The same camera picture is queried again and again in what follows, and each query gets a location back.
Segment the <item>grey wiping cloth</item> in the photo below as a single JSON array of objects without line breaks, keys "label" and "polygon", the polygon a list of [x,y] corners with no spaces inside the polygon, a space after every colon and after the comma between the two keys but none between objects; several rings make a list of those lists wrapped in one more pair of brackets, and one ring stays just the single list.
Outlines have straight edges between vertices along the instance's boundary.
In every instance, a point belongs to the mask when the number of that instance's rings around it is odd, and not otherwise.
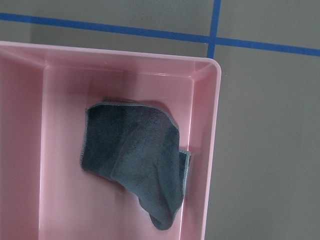
[{"label": "grey wiping cloth", "polygon": [[103,101],[85,110],[81,168],[136,195],[158,230],[168,230],[182,206],[190,157],[161,108]]}]

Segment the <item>pink plastic bin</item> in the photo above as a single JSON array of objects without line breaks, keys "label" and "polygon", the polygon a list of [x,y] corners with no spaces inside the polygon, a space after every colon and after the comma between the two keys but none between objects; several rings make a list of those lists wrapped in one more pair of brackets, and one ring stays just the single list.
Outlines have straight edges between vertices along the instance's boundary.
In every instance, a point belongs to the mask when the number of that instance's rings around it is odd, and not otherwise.
[{"label": "pink plastic bin", "polygon": [[[204,239],[221,75],[210,58],[2,41],[1,239]],[[178,124],[192,155],[168,230],[134,194],[81,169],[85,110],[104,98],[159,107]]]}]

